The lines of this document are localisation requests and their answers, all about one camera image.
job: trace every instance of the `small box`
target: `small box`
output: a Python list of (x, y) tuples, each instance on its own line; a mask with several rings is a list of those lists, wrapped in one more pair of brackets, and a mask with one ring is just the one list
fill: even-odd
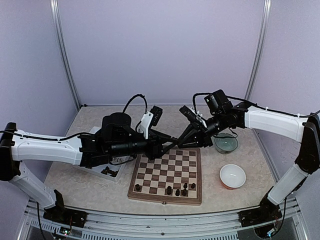
[[(91, 133), (91, 134), (95, 134), (98, 130), (100, 130), (100, 127), (94, 126), (94, 127), (90, 130), (90, 133)], [(114, 158), (113, 158), (113, 162), (115, 162), (115, 163), (123, 163), (123, 162), (125, 162), (125, 161), (128, 161), (129, 158), (130, 158), (129, 156), (114, 157)], [(110, 170), (112, 170), (112, 171), (115, 171), (115, 172), (116, 172), (116, 171), (119, 171), (119, 172), (117, 173), (116, 177), (112, 177), (112, 176), (110, 176), (109, 174), (108, 174), (108, 175), (105, 175), (105, 174), (101, 173), (101, 171), (104, 170), (107, 166), (108, 166), (108, 167), (110, 168)], [(85, 168), (85, 167), (80, 167), (80, 166), (76, 166), (76, 165), (73, 165), (73, 167), (76, 168), (76, 169), (85, 171), (85, 172), (87, 172), (87, 173), (96, 175), (96, 176), (98, 176), (98, 177), (105, 178), (105, 179), (108, 179), (108, 180), (113, 181), (113, 182), (118, 182), (118, 180), (119, 180), (120, 177), (121, 177), (121, 174), (122, 174), (123, 170), (124, 170), (125, 167), (126, 167), (126, 163), (121, 164), (121, 165), (103, 164), (103, 165), (95, 166), (95, 167), (92, 167), (92, 168)]]

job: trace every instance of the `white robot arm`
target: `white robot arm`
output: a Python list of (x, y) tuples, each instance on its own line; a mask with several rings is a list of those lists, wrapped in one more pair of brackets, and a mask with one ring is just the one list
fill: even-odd
[(80, 167), (112, 164), (113, 157), (145, 154), (155, 159), (167, 152), (177, 139), (155, 131), (162, 109), (154, 106), (143, 116), (139, 132), (131, 129), (131, 118), (123, 112), (105, 116), (95, 134), (78, 133), (69, 137), (40, 135), (17, 130), (15, 123), (7, 124), (0, 139), (0, 180), (7, 181), (44, 208), (44, 218), (62, 224), (83, 227), (86, 213), (67, 209), (62, 195), (41, 182), (25, 165), (39, 160), (68, 163)]
[(319, 116), (299, 116), (261, 109), (248, 101), (233, 106), (222, 90), (209, 94), (204, 99), (213, 115), (209, 119), (204, 119), (186, 106), (180, 109), (190, 125), (178, 139), (179, 148), (212, 146), (212, 137), (226, 128), (264, 130), (301, 143), (294, 165), (263, 197), (259, 207), (239, 213), (243, 227), (281, 218), (279, 204), (290, 193), (299, 189), (308, 175), (320, 167)]

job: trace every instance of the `wooden chess board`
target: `wooden chess board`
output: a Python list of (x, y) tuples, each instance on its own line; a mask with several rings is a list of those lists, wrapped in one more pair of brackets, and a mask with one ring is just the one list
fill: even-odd
[[(136, 159), (128, 198), (165, 204), (200, 205), (202, 202), (201, 155), (199, 148), (173, 148), (162, 158), (148, 160), (145, 155)], [(187, 183), (186, 195), (182, 192)], [(167, 188), (172, 188), (168, 195)]]

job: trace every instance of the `table surface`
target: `table surface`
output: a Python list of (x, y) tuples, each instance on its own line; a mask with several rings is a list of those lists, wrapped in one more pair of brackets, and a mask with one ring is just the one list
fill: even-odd
[[(178, 137), (189, 124), (179, 112), (181, 106), (161, 106), (163, 115), (154, 128)], [(131, 127), (136, 126), (144, 114), (144, 106), (130, 106), (126, 113), (132, 117)], [(100, 127), (102, 118), (122, 112), (122, 106), (82, 107), (67, 135), (89, 132)], [(208, 107), (199, 106), (205, 118), (210, 117)], [(214, 146), (201, 148), (202, 204), (186, 206), (145, 202), (128, 199), (128, 189), (135, 161), (127, 163), (118, 182), (78, 170), (66, 163), (54, 162), (45, 184), (57, 189), (67, 206), (112, 213), (143, 215), (183, 215), (214, 213), (256, 206), (274, 185), (274, 179), (258, 142), (251, 129), (237, 128), (239, 147), (232, 153), (220, 154)], [(246, 182), (239, 189), (228, 190), (221, 185), (219, 172), (226, 164), (236, 164), (246, 173)]]

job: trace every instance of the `white bowl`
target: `white bowl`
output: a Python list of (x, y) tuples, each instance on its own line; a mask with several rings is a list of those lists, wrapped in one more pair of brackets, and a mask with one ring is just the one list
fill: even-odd
[(246, 173), (238, 165), (227, 164), (220, 170), (220, 179), (226, 189), (237, 189), (245, 184)]

